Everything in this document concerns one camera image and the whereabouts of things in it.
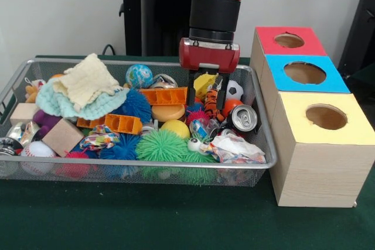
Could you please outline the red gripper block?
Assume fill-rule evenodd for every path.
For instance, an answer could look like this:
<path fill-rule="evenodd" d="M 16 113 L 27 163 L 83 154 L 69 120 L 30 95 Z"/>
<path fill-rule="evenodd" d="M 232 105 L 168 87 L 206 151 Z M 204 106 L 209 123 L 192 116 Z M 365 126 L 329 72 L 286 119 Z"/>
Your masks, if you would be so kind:
<path fill-rule="evenodd" d="M 194 80 L 199 69 L 213 69 L 217 73 L 232 73 L 240 58 L 240 46 L 237 43 L 223 44 L 192 40 L 183 37 L 179 43 L 179 61 L 189 70 L 186 105 L 195 103 Z M 227 74 L 220 74 L 217 85 L 217 108 L 223 108 L 226 99 Z"/>

